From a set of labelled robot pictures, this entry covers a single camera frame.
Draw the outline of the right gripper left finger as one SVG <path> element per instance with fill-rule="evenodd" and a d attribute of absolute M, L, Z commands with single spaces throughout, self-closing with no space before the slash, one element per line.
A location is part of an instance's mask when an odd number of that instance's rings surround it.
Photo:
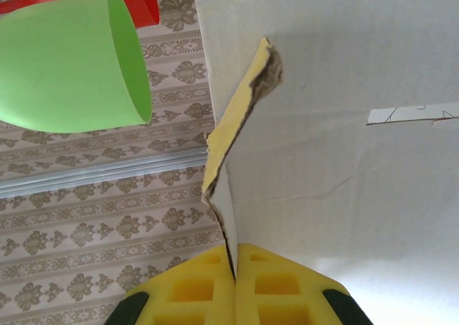
<path fill-rule="evenodd" d="M 127 292 L 106 324 L 235 324 L 235 280 L 226 247 L 212 248 Z"/>

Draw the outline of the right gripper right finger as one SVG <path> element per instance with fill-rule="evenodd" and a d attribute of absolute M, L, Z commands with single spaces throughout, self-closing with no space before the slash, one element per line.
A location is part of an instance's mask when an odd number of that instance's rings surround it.
<path fill-rule="evenodd" d="M 328 276 L 256 245 L 238 245 L 235 323 L 371 324 L 348 290 Z"/>

